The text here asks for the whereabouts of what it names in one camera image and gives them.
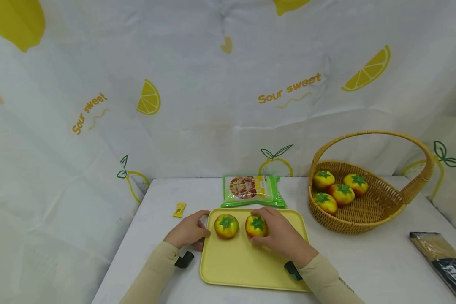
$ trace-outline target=white table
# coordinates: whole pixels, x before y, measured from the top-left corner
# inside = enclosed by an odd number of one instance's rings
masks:
[[[386,179],[399,189],[408,182],[403,176]],[[288,208],[304,217],[311,244],[328,257],[367,304],[456,303],[448,287],[408,240],[410,231],[436,231],[456,249],[455,228],[422,195],[395,220],[368,233],[347,236],[327,230],[314,220],[308,207],[307,185],[307,177],[285,177],[279,182],[279,189]],[[93,304],[120,301],[149,254],[180,221],[172,217],[177,202],[187,203],[185,216],[199,209],[218,208],[222,193],[221,179],[155,179]],[[188,250],[195,254],[195,259],[189,268],[176,269],[160,303],[317,303],[312,294],[206,284],[199,276],[201,254]]]

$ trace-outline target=beige arm sleeve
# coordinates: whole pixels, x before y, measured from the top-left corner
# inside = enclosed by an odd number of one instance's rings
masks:
[[[150,254],[144,268],[123,296],[120,304],[155,304],[174,272],[179,250],[162,242]]]
[[[321,304],[364,304],[321,254],[300,269],[299,273]]]

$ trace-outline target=tomato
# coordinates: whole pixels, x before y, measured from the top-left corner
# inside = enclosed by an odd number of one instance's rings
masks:
[[[222,214],[214,221],[214,230],[221,238],[232,238],[238,233],[240,224],[233,215]]]
[[[314,199],[316,201],[316,204],[318,204],[318,206],[320,206],[320,208],[324,210],[324,212],[331,215],[335,215],[338,211],[338,204],[331,195],[325,193],[318,193],[314,196]]]
[[[334,182],[333,174],[327,170],[319,170],[312,178],[312,183],[319,191],[328,189]]]
[[[355,192],[353,192],[353,189],[349,188],[347,185],[332,185],[330,186],[328,192],[337,202],[338,206],[349,204],[353,201],[353,199],[355,199]]]
[[[355,173],[345,176],[343,183],[349,186],[349,188],[352,188],[356,196],[362,196],[368,190],[368,183],[366,183],[365,177]]]
[[[245,221],[245,231],[247,232],[248,238],[254,236],[267,236],[269,234],[269,228],[267,223],[260,216],[250,215]]]

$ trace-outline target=plastic tray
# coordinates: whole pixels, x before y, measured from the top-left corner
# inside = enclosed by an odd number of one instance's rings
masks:
[[[211,211],[207,228],[211,237],[204,242],[199,273],[208,284],[238,287],[310,291],[304,281],[295,281],[284,268],[287,259],[272,250],[253,245],[245,233],[249,209],[219,208]],[[280,210],[306,241],[306,226],[302,215],[294,210]],[[221,214],[231,214],[240,223],[237,235],[228,240],[218,237],[214,221]]]

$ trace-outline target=wicker basket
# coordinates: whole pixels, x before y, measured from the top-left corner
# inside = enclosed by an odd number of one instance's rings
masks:
[[[388,134],[405,138],[419,146],[426,155],[426,166],[422,172],[416,176],[401,191],[394,186],[385,182],[372,172],[354,166],[343,161],[322,161],[319,162],[322,154],[333,144],[342,141],[345,138],[363,135],[363,134]],[[410,136],[389,132],[389,131],[363,131],[341,136],[325,144],[314,154],[311,169],[309,170],[309,207],[314,218],[324,227],[348,234],[359,234],[390,221],[396,217],[405,206],[419,193],[432,176],[434,169],[434,159],[432,153],[419,140]],[[356,173],[364,176],[369,185],[368,191],[361,198],[355,200],[338,209],[335,216],[324,212],[315,202],[314,196],[319,192],[312,187],[312,177],[319,170],[328,170],[336,178],[336,183],[341,183],[343,177],[350,173]]]

